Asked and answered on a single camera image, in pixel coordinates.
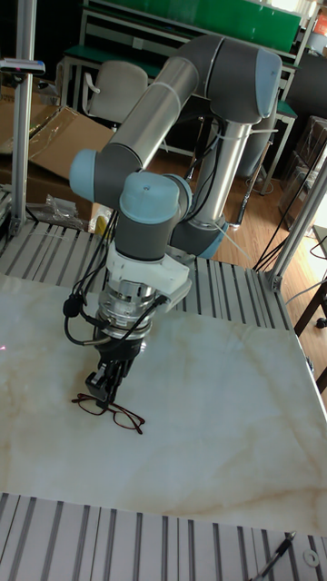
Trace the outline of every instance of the green cabinet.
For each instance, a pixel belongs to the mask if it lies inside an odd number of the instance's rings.
[[[286,53],[300,23],[299,15],[249,0],[114,0],[114,4]]]

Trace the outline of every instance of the wooden floor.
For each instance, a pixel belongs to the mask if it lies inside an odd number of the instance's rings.
[[[189,160],[182,156],[172,156],[160,153],[152,162],[149,169],[154,172],[178,173],[183,175],[187,169]],[[228,235],[249,255],[248,260],[229,240],[223,240],[213,259],[231,264],[238,264],[244,268],[251,268],[260,258],[265,245],[270,240],[276,225],[281,219],[278,209],[278,201],[282,195],[282,189],[277,180],[272,180],[273,192],[261,196],[253,192],[248,202],[242,226],[238,230],[229,229]],[[234,222],[246,191],[243,181],[235,180],[228,197],[224,213],[228,222]],[[284,226],[279,230],[273,246],[281,242],[288,232]],[[282,296],[285,301],[300,291],[307,289],[323,279],[327,270],[327,261],[314,258],[309,250],[314,246],[314,238],[303,238],[298,251],[285,273],[282,282]],[[294,299],[287,306],[292,324],[295,325],[302,315],[315,290],[311,290]],[[314,377],[317,379],[327,365],[327,328],[319,330],[315,322],[323,317],[322,310],[317,310],[316,316],[309,323],[300,342],[305,354],[314,365]],[[327,390],[322,394],[327,407]]]

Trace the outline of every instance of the chair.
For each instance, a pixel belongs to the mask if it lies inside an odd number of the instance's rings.
[[[93,84],[90,73],[84,74],[84,113],[109,122],[122,123],[148,86],[146,72],[126,61],[106,61]],[[88,100],[89,90],[93,92]]]

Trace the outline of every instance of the marble surface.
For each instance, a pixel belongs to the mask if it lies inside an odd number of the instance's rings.
[[[0,275],[0,490],[327,534],[326,416],[292,333],[157,315],[117,397],[139,436],[70,403],[97,354],[64,337],[67,294]]]

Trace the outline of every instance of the eyeglasses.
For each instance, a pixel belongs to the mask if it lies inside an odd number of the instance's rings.
[[[109,404],[107,408],[101,409],[101,411],[93,411],[93,409],[96,409],[96,401],[96,398],[86,393],[78,393],[77,398],[72,399],[72,403],[77,403],[81,409],[92,416],[102,416],[106,411],[111,411],[114,414],[114,423],[117,426],[125,429],[136,429],[138,434],[143,434],[141,426],[145,423],[145,419],[129,411],[129,409],[118,406],[116,403]]]

